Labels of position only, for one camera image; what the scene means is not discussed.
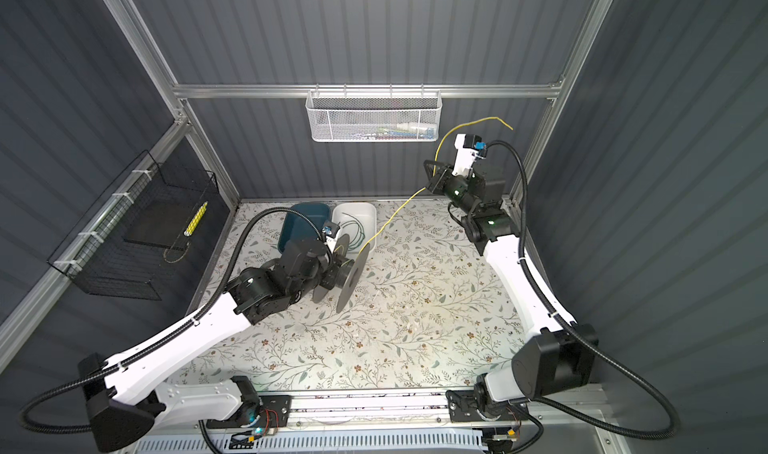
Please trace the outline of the grey perforated cable spool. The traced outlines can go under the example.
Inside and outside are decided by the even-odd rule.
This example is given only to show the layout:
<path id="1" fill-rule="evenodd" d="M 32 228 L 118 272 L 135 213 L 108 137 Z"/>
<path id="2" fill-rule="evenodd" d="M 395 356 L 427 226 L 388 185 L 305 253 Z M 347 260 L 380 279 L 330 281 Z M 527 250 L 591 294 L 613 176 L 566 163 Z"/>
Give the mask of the grey perforated cable spool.
<path id="1" fill-rule="evenodd" d="M 350 244 L 350 236 L 342 234 L 335 242 L 332 254 L 332 262 L 329 269 L 320 278 L 315 287 L 311 300 L 319 304 L 332 290 L 338 288 L 336 312 L 341 313 L 351 300 L 365 269 L 371 246 L 366 244 L 355 259 L 347 256 Z"/>

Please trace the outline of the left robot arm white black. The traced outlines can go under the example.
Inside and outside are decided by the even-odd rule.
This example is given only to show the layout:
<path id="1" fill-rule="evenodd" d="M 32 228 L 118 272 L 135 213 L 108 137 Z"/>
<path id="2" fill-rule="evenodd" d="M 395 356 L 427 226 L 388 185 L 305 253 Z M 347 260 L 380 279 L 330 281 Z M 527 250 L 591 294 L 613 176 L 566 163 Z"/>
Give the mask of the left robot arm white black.
<path id="1" fill-rule="evenodd" d="M 285 311 L 305 294 L 321 301 L 339 289 L 343 309 L 369 256 L 347 256 L 348 236 L 332 251 L 316 239 L 289 242 L 282 255 L 244 269 L 221 296 L 143 343 L 107 359 L 116 371 L 86 384 L 89 426 L 97 449 L 125 448 L 161 427 L 196 422 L 214 429 L 239 428 L 255 437 L 285 423 L 245 376 L 211 384 L 179 385 L 168 377 L 216 344 Z"/>

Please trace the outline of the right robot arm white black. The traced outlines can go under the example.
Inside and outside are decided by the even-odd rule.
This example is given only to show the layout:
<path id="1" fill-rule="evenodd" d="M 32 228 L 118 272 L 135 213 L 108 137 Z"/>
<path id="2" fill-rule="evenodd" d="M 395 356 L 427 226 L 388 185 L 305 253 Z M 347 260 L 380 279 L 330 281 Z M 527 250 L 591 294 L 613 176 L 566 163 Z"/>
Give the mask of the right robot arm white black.
<path id="1" fill-rule="evenodd" d="M 458 208 L 459 224 L 482 259 L 491 266 L 509 296 L 524 330 L 525 343 L 511 361 L 477 378 L 476 409 L 494 417 L 496 408 L 508 401 L 532 400 L 582 387 L 588 383 L 595 355 L 560 326 L 560 315 L 592 344 L 595 330 L 579 326 L 555 298 L 542 276 L 519 248 L 522 230 L 503 208 L 503 181 L 482 171 L 455 175 L 453 167 L 425 161 L 427 190 Z"/>

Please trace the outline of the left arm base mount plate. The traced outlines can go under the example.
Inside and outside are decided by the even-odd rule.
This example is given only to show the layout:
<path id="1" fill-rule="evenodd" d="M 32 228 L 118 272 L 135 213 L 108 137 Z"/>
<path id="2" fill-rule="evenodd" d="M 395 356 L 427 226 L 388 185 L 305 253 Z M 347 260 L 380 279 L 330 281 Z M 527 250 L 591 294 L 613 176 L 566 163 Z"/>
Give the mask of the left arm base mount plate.
<path id="1" fill-rule="evenodd" d="M 259 404 L 243 402 L 241 407 L 225 420 L 206 420 L 208 429 L 278 429 L 287 426 L 292 397 L 288 395 L 262 396 Z"/>

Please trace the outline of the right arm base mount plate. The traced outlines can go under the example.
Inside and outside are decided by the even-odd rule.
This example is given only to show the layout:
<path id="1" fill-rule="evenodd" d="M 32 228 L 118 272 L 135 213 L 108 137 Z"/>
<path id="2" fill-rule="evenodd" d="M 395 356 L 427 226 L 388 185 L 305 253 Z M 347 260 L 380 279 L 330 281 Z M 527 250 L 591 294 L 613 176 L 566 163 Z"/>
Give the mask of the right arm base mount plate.
<path id="1" fill-rule="evenodd" d="M 450 421 L 453 423 L 502 422 L 517 424 L 526 420 L 528 405 L 510 401 L 480 402 L 472 390 L 447 390 L 445 392 Z"/>

